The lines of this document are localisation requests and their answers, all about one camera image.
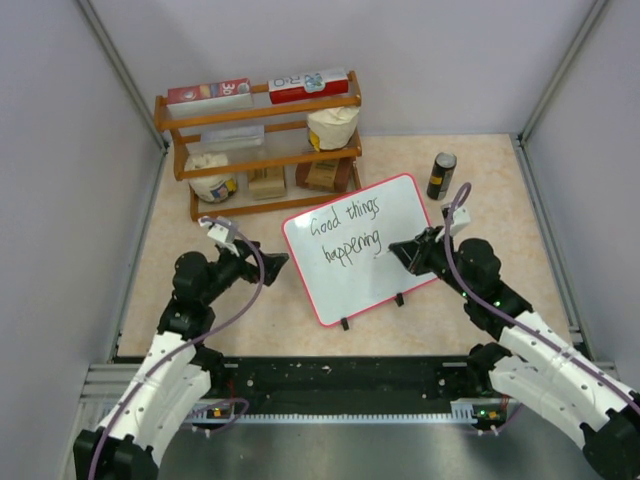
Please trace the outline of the pink framed whiteboard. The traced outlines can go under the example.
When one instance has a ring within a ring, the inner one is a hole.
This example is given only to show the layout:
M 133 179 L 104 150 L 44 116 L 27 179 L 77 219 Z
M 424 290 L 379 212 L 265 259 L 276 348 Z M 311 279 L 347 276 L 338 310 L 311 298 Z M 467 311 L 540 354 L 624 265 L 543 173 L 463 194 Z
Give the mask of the pink framed whiteboard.
M 316 318 L 329 327 L 436 279 L 414 276 L 389 245 L 430 225 L 415 178 L 402 173 L 285 220 L 282 233 Z

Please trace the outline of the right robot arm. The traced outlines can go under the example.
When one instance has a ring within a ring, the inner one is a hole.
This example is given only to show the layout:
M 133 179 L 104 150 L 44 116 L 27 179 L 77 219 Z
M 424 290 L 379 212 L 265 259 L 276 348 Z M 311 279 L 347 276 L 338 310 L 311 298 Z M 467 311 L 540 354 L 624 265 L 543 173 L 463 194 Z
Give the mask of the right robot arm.
M 639 394 L 563 340 L 500 276 L 483 239 L 455 246 L 441 227 L 389 250 L 415 276 L 434 274 L 465 300 L 469 319 L 492 337 L 467 358 L 476 394 L 506 395 L 554 425 L 603 479 L 639 476 Z

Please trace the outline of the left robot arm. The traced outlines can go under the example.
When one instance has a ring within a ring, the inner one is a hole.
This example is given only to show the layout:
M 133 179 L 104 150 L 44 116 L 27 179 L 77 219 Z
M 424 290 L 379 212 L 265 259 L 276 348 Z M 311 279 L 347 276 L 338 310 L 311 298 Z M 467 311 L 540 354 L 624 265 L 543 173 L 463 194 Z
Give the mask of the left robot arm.
M 257 242 L 234 241 L 217 260 L 191 251 L 175 262 L 173 291 L 149 351 L 125 392 L 92 430 L 73 444 L 79 479 L 155 479 L 165 452 L 198 401 L 226 387 L 221 353 L 205 346 L 213 331 L 212 303 L 236 281 L 262 289 L 289 259 Z

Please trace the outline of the right black board stand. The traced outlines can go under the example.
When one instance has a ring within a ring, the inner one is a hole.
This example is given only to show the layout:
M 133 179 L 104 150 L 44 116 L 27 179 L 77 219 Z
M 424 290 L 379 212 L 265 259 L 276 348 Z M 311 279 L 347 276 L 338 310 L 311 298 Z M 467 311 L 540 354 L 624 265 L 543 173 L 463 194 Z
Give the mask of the right black board stand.
M 404 305 L 404 303 L 405 303 L 404 295 L 402 293 L 397 293 L 396 296 L 395 296 L 394 301 L 395 301 L 395 303 L 396 303 L 396 305 L 398 307 L 402 307 Z

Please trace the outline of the small tan box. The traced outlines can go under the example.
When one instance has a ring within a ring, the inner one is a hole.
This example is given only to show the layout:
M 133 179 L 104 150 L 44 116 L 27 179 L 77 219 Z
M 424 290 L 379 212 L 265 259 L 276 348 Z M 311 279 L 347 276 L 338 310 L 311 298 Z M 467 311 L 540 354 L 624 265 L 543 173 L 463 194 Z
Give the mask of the small tan box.
M 254 200 L 279 198 L 286 195 L 285 172 L 282 166 L 250 170 L 248 188 Z

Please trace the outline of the black drink can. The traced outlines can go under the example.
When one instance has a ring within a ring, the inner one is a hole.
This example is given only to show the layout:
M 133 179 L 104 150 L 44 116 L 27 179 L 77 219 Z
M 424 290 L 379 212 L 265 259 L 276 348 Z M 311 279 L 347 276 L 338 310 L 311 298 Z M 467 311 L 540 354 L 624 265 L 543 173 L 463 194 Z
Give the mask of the black drink can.
M 432 200 L 442 200 L 449 189 L 457 165 L 457 157 L 452 153 L 440 152 L 434 164 L 426 189 L 426 195 Z

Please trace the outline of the white bag bottom shelf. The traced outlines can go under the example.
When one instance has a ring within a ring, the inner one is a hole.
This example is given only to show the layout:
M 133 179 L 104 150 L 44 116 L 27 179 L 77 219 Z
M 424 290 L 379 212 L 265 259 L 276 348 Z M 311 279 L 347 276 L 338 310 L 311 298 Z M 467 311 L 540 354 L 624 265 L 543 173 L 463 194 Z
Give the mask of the white bag bottom shelf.
M 192 154 L 186 161 L 185 171 L 200 171 L 228 165 L 229 159 L 225 153 Z M 233 173 L 189 178 L 188 183 L 197 197 L 207 203 L 224 202 L 238 190 L 237 181 Z

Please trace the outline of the white bag shelf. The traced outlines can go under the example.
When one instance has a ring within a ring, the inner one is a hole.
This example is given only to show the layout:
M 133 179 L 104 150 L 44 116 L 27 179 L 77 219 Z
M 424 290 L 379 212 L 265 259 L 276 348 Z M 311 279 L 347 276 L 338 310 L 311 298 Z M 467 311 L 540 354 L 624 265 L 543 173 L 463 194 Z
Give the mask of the white bag shelf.
M 345 147 L 359 120 L 359 107 L 336 107 L 307 115 L 309 142 L 316 151 L 333 151 Z
M 192 154 L 186 161 L 185 171 L 200 171 L 228 165 L 229 159 L 225 153 Z M 207 203 L 224 202 L 238 190 L 237 181 L 233 173 L 189 178 L 188 183 L 197 197 Z

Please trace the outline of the brown cardboard box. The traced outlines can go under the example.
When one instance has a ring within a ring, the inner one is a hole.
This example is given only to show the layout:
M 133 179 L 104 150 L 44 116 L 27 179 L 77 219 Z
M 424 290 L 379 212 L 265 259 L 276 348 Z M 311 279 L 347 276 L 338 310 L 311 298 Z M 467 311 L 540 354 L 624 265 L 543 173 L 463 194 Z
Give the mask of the brown cardboard box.
M 345 192 L 350 181 L 352 165 L 351 158 L 301 163 L 295 171 L 296 185 L 312 190 Z

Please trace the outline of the wooden three-tier shelf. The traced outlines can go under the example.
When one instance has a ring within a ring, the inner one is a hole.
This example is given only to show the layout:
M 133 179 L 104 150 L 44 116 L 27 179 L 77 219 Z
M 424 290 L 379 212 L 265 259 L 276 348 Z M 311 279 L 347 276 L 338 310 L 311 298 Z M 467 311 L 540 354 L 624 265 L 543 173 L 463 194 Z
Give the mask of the wooden three-tier shelf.
M 351 162 L 350 192 L 362 187 L 357 169 L 357 158 L 362 155 L 362 145 L 358 132 L 350 138 L 348 144 L 334 151 L 316 152 L 311 149 L 307 139 L 307 123 L 304 116 L 313 111 L 333 107 L 359 107 L 362 95 L 356 72 L 348 72 L 349 91 L 338 96 L 319 97 L 297 102 L 273 105 L 267 101 L 260 107 L 251 109 L 191 116 L 181 119 L 172 117 L 167 99 L 158 96 L 155 100 L 154 123 L 160 132 L 167 131 L 173 140 L 173 173 L 178 181 L 196 177 L 235 173 L 239 191 L 230 200 L 203 210 L 194 191 L 189 192 L 189 214 L 192 220 L 205 215 L 237 216 L 265 213 L 277 210 L 303 208 L 323 204 L 339 198 L 339 193 L 300 188 L 295 184 L 296 166 L 325 160 L 346 158 Z M 201 132 L 211 127 L 238 127 L 250 123 L 261 124 L 265 131 L 265 147 L 268 156 L 263 159 L 251 157 L 247 160 L 232 160 L 228 166 L 187 171 L 185 169 L 189 154 L 188 146 L 201 140 Z M 280 198 L 255 200 L 252 198 L 247 180 L 251 170 L 282 167 L 285 173 L 286 195 Z

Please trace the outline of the clear plastic container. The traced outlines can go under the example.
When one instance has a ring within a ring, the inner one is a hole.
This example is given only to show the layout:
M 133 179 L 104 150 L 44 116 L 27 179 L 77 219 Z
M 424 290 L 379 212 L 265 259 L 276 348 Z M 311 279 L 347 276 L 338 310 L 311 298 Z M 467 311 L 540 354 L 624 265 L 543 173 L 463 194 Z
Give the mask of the clear plastic container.
M 210 130 L 201 134 L 201 153 L 226 152 L 243 148 L 260 147 L 265 142 L 265 129 L 261 125 Z

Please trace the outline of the white bag middle shelf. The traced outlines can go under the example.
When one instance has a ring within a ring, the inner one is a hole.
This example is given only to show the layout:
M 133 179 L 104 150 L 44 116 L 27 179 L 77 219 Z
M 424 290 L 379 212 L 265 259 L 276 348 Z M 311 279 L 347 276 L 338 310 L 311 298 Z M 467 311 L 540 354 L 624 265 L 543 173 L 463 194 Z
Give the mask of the white bag middle shelf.
M 359 107 L 336 107 L 307 115 L 309 142 L 316 151 L 333 151 L 345 147 L 359 120 Z

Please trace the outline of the red toothpaste box left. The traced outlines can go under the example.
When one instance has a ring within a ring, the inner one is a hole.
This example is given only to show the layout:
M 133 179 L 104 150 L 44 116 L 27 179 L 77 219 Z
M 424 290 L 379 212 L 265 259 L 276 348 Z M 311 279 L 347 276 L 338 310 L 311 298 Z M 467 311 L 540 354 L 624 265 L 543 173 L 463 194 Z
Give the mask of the red toothpaste box left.
M 253 107 L 248 78 L 171 88 L 167 108 L 177 118 L 209 115 Z

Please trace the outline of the red white box right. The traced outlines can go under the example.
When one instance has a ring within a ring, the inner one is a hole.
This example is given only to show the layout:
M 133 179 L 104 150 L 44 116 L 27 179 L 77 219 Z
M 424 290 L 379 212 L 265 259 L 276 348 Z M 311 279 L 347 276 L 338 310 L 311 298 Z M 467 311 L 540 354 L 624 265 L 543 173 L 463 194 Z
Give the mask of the red white box right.
M 268 82 L 268 94 L 273 104 L 340 95 L 348 90 L 349 77 L 344 68 L 310 71 Z

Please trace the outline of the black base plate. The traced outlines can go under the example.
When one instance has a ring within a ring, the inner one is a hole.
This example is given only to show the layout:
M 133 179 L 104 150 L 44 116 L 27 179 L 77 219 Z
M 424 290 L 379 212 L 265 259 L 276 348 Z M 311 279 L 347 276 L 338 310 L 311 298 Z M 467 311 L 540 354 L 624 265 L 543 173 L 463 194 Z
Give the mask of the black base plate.
M 226 357 L 208 398 L 242 397 L 248 413 L 446 413 L 459 399 L 500 395 L 475 384 L 462 356 Z

